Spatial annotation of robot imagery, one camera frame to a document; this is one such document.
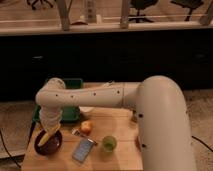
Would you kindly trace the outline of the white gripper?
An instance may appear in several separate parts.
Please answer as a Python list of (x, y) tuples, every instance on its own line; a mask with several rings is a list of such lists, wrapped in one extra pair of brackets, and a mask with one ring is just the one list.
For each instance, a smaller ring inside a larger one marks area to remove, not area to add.
[(60, 121), (62, 118), (62, 109), (57, 107), (41, 107), (39, 119), (48, 136), (54, 135), (60, 129)]

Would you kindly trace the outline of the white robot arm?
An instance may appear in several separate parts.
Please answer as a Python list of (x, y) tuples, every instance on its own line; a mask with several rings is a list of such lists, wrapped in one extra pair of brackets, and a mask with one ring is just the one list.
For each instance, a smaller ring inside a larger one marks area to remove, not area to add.
[(136, 112), (144, 171), (197, 171), (187, 105), (166, 76), (141, 82), (65, 89), (49, 80), (36, 94), (48, 110), (65, 106), (125, 108)]

